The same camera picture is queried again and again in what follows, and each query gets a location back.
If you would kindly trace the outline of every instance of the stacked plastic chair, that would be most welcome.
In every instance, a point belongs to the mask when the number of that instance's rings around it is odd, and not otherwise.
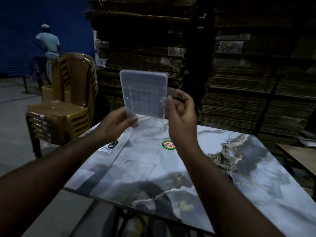
[[[65,87],[71,88],[71,103],[65,103]],[[36,158],[40,140],[63,146],[92,127],[98,83],[93,58],[76,52],[53,63],[53,90],[57,100],[32,105],[26,122]]]

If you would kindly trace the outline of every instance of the hand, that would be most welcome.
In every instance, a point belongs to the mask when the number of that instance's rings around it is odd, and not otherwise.
[[[93,131],[102,146],[116,141],[120,135],[137,121],[137,117],[126,117],[125,107],[109,113]]]
[[[166,116],[169,120],[169,136],[177,148],[177,152],[185,152],[187,148],[198,147],[197,116],[194,101],[187,93],[177,90],[182,100],[168,96]]]

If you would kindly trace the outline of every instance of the man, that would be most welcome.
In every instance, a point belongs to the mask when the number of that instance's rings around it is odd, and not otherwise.
[[[217,236],[284,236],[200,149],[193,99],[168,97],[169,135],[186,166]],[[137,121],[124,108],[108,114],[89,134],[0,178],[0,236],[21,236],[68,179],[98,148]]]
[[[35,37],[34,42],[45,52],[48,59],[46,62],[47,76],[52,81],[52,61],[59,56],[60,43],[58,37],[51,34],[49,25],[42,24],[41,28],[43,32]]]

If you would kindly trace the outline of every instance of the patels sticker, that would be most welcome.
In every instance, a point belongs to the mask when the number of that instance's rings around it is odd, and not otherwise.
[[[167,150],[174,150],[174,149],[176,149],[176,146],[170,140],[164,141],[162,143],[162,147],[164,147]]]

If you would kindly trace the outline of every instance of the marble-patterned table top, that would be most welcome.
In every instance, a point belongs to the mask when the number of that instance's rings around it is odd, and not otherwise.
[[[157,123],[153,118],[139,122],[116,151],[96,151],[65,189],[213,233],[177,151],[162,146],[169,140],[168,121],[163,130],[148,129]],[[286,236],[315,236],[316,203],[255,136],[205,126],[197,127],[197,136],[206,154],[229,144],[238,162],[234,184]]]

